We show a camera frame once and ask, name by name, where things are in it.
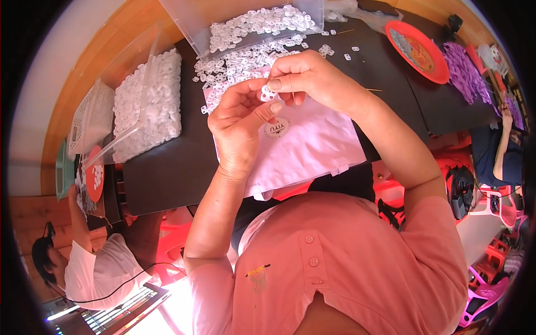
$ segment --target white plastic clip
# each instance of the white plastic clip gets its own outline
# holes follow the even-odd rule
[[[263,102],[274,101],[277,96],[276,92],[270,91],[268,85],[264,85],[261,89],[260,100]]]

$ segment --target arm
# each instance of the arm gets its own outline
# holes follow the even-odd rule
[[[201,200],[184,248],[188,274],[202,264],[221,264],[229,250],[245,181],[258,152],[258,129],[282,109],[279,102],[262,104],[260,89],[266,79],[252,79],[230,87],[209,116],[220,166]]]
[[[512,114],[506,104],[501,105],[503,116],[503,132],[501,134],[501,140],[499,141],[499,147],[495,154],[495,163],[493,164],[493,175],[499,180],[503,180],[503,160],[504,154],[508,148],[508,141],[510,140],[510,131],[512,130]]]
[[[445,196],[441,170],[426,145],[380,98],[314,51],[278,59],[269,87],[287,105],[301,104],[305,93],[348,115],[370,139],[385,165],[406,188],[406,212],[428,196]]]
[[[76,203],[78,188],[71,184],[69,187],[69,210],[71,212],[71,225],[73,240],[88,252],[92,252],[90,230],[82,210]]]
[[[221,166],[218,167],[188,234],[184,248],[184,263],[188,272],[193,270],[188,265],[195,259],[210,260],[226,256],[244,189],[245,178],[234,178],[224,172]]]

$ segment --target white t-shirt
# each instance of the white t-shirt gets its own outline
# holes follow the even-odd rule
[[[121,234],[110,236],[95,254],[72,241],[69,263],[65,268],[65,295],[73,301],[99,299],[142,271]],[[143,272],[109,298],[76,304],[90,310],[115,308],[138,292],[150,278],[147,272]]]

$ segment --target pink shirt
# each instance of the pink shirt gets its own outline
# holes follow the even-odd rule
[[[238,259],[189,274],[197,334],[293,334],[315,293],[370,334],[450,334],[467,265],[445,199],[418,203],[399,233],[370,202],[308,192],[265,219]]]

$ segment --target white basket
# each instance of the white basket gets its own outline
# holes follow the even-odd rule
[[[86,154],[111,132],[115,91],[98,79],[76,109],[67,155]]]

